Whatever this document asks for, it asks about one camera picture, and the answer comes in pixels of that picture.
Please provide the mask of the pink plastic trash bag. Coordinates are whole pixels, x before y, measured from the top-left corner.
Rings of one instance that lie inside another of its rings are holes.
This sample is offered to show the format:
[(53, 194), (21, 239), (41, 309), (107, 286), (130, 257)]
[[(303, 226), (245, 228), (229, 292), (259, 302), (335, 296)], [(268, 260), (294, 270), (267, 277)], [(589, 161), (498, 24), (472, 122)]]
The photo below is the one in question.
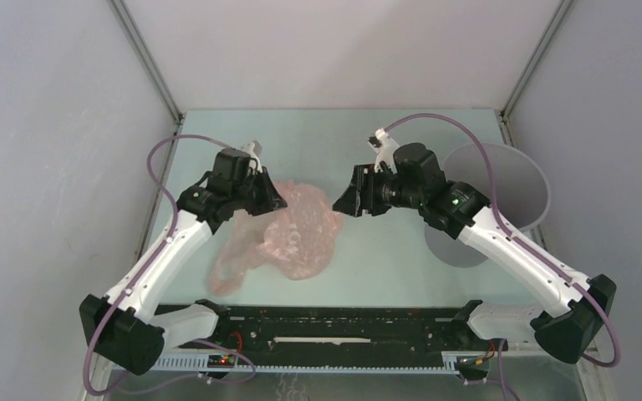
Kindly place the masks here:
[(261, 216), (235, 213), (228, 238), (208, 278), (217, 296), (237, 292), (247, 273), (273, 266), (293, 281), (316, 277), (331, 262), (344, 219), (326, 192), (293, 180), (273, 182), (288, 206)]

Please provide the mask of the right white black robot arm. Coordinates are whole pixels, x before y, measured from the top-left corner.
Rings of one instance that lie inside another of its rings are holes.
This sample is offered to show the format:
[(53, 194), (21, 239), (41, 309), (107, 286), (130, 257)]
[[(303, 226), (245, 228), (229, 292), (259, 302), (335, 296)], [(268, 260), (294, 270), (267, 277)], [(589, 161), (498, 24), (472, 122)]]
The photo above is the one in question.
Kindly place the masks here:
[(423, 144), (380, 146), (373, 164), (355, 165), (333, 209), (347, 216), (380, 216), (391, 208), (417, 211), (431, 228), (479, 251), (521, 283), (538, 307), (515, 312), (480, 302), (456, 322), (452, 336), (464, 349), (484, 340), (534, 340), (550, 356), (576, 363), (602, 327), (616, 285), (604, 274), (588, 277), (510, 231), (505, 216), (473, 186), (445, 177)]

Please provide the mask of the grey trash bin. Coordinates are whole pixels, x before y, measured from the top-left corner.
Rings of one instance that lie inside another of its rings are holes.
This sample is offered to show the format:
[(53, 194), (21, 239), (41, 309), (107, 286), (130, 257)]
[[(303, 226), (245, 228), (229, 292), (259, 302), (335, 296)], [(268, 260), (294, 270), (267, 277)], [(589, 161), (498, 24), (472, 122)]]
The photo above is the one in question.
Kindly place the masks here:
[[(520, 150), (501, 144), (483, 147), (492, 166), (499, 211), (524, 233), (537, 227), (544, 221), (552, 200), (547, 176)], [(441, 162), (441, 168), (448, 180), (466, 182), (484, 195), (491, 194), (484, 159), (474, 144), (453, 150)], [(479, 251), (429, 226), (425, 228), (425, 242), (431, 253), (449, 266), (469, 268), (487, 261)]]

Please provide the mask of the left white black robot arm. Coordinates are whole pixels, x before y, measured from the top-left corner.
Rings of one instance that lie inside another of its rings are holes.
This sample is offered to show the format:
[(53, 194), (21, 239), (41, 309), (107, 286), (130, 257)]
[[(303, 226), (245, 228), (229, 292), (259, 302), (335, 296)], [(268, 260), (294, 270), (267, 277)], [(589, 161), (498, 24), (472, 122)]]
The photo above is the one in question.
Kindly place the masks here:
[(227, 344), (230, 324), (198, 302), (159, 314), (157, 308), (192, 254), (236, 211), (266, 215), (286, 207), (262, 166), (261, 146), (220, 150), (204, 180), (184, 190), (163, 232), (104, 296), (88, 295), (79, 306), (92, 352), (134, 375), (148, 372), (162, 353), (201, 339), (211, 348)]

